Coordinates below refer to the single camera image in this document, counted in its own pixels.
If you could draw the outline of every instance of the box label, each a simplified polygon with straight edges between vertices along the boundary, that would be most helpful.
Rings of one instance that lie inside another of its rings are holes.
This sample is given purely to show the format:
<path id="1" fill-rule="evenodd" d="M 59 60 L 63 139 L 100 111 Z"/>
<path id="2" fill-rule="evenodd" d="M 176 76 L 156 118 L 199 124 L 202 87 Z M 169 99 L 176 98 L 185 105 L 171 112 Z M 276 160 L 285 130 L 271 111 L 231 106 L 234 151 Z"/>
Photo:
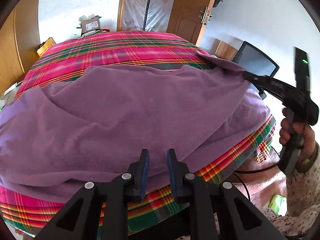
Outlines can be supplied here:
<path id="1" fill-rule="evenodd" d="M 85 28 L 87 29 L 87 31 L 95 29 L 95 28 L 99 28 L 98 21 L 86 24 Z"/>

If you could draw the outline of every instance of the triangular cutout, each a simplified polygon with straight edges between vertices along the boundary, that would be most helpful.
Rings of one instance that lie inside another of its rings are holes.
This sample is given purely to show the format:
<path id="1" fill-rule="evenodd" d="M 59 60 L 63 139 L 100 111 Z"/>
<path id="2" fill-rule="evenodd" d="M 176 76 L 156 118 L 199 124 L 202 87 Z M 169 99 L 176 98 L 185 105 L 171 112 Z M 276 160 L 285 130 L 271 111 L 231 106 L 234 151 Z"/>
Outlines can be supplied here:
<path id="1" fill-rule="evenodd" d="M 75 226 L 80 214 L 84 200 L 80 198 L 69 208 L 68 212 L 57 222 L 57 227 L 68 231 L 75 230 Z"/>
<path id="2" fill-rule="evenodd" d="M 239 199 L 234 199 L 244 230 L 259 227 L 262 221 Z"/>

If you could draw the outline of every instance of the yellow box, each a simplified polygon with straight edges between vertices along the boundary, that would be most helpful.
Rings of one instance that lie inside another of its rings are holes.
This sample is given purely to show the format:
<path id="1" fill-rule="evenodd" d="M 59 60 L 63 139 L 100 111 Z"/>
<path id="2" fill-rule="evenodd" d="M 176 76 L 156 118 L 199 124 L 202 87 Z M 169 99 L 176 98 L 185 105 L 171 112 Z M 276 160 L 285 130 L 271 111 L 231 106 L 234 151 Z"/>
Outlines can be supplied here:
<path id="1" fill-rule="evenodd" d="M 41 57 L 53 45 L 56 45 L 56 43 L 52 37 L 50 37 L 44 43 L 42 43 L 41 47 L 37 50 L 39 57 Z"/>

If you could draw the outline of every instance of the purple blanket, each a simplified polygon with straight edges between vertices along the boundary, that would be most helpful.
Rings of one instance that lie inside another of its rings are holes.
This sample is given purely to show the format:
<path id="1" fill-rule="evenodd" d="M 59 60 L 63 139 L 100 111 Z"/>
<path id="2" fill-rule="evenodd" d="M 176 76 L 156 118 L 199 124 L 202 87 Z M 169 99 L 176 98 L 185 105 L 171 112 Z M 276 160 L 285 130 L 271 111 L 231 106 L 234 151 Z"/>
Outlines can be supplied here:
<path id="1" fill-rule="evenodd" d="M 206 166 L 270 116 L 241 67 L 207 59 L 221 67 L 96 66 L 76 81 L 27 90 L 0 114 L 1 185 L 66 202 L 84 182 L 127 171 L 143 148 L 149 190 L 169 183 L 169 148 L 191 172 Z"/>

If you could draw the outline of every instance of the hand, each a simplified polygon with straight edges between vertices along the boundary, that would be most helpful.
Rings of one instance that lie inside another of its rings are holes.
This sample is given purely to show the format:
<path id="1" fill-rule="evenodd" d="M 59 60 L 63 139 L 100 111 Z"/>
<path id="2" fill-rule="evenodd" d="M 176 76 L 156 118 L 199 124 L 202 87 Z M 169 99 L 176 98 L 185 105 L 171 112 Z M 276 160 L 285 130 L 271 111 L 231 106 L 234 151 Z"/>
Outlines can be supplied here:
<path id="1" fill-rule="evenodd" d="M 282 110 L 284 116 L 286 116 L 286 108 Z M 283 119 L 281 122 L 281 130 L 280 130 L 280 139 L 279 142 L 284 146 L 287 141 L 290 139 L 289 128 L 290 123 L 288 119 Z M 315 132 L 312 130 L 309 124 L 295 122 L 293 124 L 293 129 L 296 133 L 302 134 L 304 137 L 303 149 L 298 159 L 298 163 L 302 163 L 304 160 L 311 158 L 315 148 L 316 148 L 316 140 L 315 140 Z"/>

